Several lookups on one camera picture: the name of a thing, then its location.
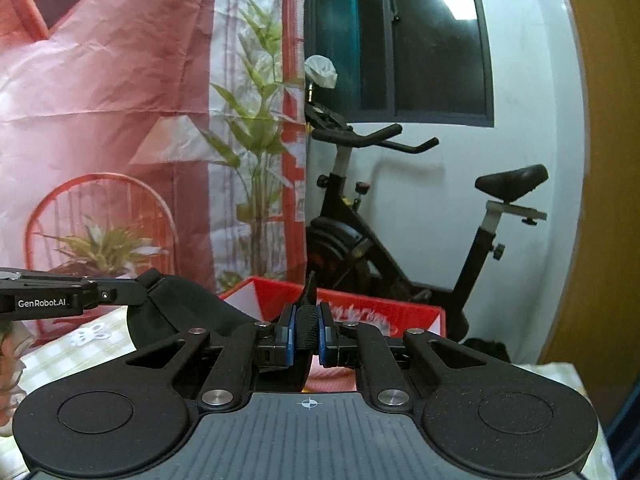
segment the window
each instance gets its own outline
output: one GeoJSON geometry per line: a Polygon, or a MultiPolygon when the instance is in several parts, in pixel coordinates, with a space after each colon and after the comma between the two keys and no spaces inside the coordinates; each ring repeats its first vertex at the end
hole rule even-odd
{"type": "Polygon", "coordinates": [[[493,126],[479,0],[306,0],[305,28],[338,71],[316,98],[348,120],[493,126]]]}

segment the printed backdrop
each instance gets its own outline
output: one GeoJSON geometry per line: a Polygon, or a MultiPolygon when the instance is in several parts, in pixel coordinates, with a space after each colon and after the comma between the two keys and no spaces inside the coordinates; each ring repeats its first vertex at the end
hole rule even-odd
{"type": "Polygon", "coordinates": [[[0,266],[299,281],[302,5],[0,0],[0,266]]]}

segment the potted plant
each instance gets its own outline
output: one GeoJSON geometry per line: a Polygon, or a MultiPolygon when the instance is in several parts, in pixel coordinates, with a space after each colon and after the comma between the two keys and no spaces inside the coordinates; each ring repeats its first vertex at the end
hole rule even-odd
{"type": "MultiPolygon", "coordinates": [[[[277,110],[274,99],[283,88],[300,87],[302,78],[284,81],[282,78],[282,23],[274,20],[253,0],[240,14],[249,33],[240,34],[243,54],[240,55],[249,88],[238,95],[212,83],[211,86],[233,111],[226,117],[231,144],[210,130],[201,130],[204,139],[223,160],[217,162],[230,168],[244,195],[236,203],[236,219],[249,228],[249,239],[236,240],[250,273],[267,276],[268,222],[270,213],[282,198],[283,186],[293,184],[280,173],[280,159],[287,151],[281,135],[284,121],[294,121],[277,110]]],[[[229,290],[242,280],[238,272],[225,270],[218,278],[223,290],[229,290]]]]}
{"type": "Polygon", "coordinates": [[[86,217],[85,235],[50,236],[59,242],[56,249],[68,259],[50,272],[88,276],[91,278],[118,278],[136,276],[136,267],[164,249],[155,247],[150,238],[139,236],[135,229],[127,227],[101,227],[86,217]]]}

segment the red box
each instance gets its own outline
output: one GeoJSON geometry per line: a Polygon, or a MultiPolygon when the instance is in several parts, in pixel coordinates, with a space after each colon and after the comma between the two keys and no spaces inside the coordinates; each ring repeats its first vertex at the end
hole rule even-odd
{"type": "MultiPolygon", "coordinates": [[[[249,316],[271,320],[280,314],[285,303],[292,303],[301,293],[302,285],[250,277],[220,298],[249,316]]],[[[391,337],[401,337],[407,328],[445,335],[444,311],[437,306],[380,300],[325,288],[318,289],[318,300],[331,305],[335,320],[368,322],[391,337]]]]}

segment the black bike frame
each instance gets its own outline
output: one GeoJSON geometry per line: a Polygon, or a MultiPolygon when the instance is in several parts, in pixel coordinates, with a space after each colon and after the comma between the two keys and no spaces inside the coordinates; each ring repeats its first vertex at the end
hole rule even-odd
{"type": "MultiPolygon", "coordinates": [[[[380,298],[408,301],[420,291],[428,288],[431,291],[428,303],[442,307],[446,316],[450,318],[450,323],[447,323],[447,329],[450,332],[455,330],[456,327],[453,326],[454,320],[462,314],[462,309],[478,280],[482,266],[484,266],[489,252],[493,249],[495,232],[486,230],[482,226],[478,228],[465,264],[462,267],[462,272],[460,272],[453,290],[412,282],[402,272],[398,263],[386,250],[364,218],[345,203],[345,182],[346,177],[344,176],[335,173],[329,175],[320,216],[339,222],[339,224],[335,225],[336,229],[340,229],[340,224],[348,225],[359,232],[365,240],[369,241],[366,250],[358,253],[357,258],[347,258],[349,266],[352,267],[359,259],[366,259],[376,267],[380,274],[380,283],[374,295],[380,298]]],[[[359,242],[358,246],[362,247],[363,243],[359,242]]],[[[348,269],[343,269],[342,272],[338,272],[337,279],[339,280],[347,271],[348,269]]]]}

